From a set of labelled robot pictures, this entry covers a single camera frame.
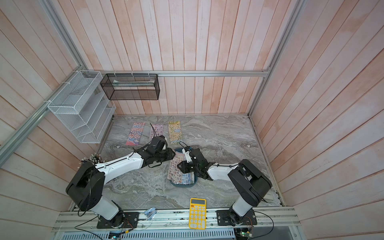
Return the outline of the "cat sticker sheet pink blue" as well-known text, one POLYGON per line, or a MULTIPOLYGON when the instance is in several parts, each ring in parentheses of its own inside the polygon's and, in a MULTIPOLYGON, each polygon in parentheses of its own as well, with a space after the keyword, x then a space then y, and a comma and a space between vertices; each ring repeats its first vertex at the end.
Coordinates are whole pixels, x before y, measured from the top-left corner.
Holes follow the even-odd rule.
POLYGON ((126 146, 138 146, 145 127, 145 123, 135 122, 130 130, 126 146))

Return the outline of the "yellow green sticker sheet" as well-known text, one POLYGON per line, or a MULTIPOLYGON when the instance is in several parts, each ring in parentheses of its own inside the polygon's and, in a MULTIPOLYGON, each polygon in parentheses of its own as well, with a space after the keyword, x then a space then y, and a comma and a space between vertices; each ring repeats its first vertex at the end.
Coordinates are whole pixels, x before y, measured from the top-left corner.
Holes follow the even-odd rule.
POLYGON ((169 126, 170 143, 172 145, 178 144, 183 139, 180 121, 168 122, 168 126, 169 126))

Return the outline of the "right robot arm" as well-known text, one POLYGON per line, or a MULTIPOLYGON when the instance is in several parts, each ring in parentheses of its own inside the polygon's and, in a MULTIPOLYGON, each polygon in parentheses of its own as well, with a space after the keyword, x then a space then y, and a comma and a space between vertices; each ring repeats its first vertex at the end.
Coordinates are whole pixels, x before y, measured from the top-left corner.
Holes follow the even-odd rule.
POLYGON ((198 178, 208 181, 229 181, 240 194, 234 204, 227 210, 218 210, 219 226, 256 225, 253 210, 272 188, 272 182, 249 160, 243 159, 235 164, 219 164, 208 162, 200 149, 185 147, 182 149, 185 161, 178 164, 184 173, 194 173, 198 178))

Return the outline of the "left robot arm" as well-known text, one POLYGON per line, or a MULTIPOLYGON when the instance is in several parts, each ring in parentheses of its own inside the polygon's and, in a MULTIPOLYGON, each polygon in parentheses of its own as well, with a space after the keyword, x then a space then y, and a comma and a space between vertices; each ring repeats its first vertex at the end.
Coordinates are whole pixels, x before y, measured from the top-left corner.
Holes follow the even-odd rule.
POLYGON ((175 155, 168 147, 166 138, 157 136, 127 156, 106 163, 93 164, 84 160, 67 186, 66 193, 83 213, 91 211, 112 228, 121 228, 127 222, 124 211, 103 196, 104 185, 128 172, 158 167, 175 155))

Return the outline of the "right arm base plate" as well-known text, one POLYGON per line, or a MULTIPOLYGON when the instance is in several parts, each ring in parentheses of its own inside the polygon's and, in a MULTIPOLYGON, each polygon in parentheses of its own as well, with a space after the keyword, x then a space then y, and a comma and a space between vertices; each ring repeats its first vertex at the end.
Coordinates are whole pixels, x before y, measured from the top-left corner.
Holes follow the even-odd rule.
POLYGON ((253 209, 250 209, 244 216, 238 216, 236 212, 232 209, 229 210, 218 210, 217 214, 217 223, 219 226, 242 226, 257 225, 256 215, 253 209))

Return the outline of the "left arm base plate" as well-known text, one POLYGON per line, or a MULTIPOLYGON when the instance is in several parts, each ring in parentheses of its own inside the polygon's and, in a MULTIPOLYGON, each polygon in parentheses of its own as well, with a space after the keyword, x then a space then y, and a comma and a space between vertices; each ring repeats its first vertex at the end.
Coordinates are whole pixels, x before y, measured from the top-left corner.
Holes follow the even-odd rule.
POLYGON ((111 220, 99 216, 97 229, 134 229, 138 225, 139 212, 118 212, 111 220))

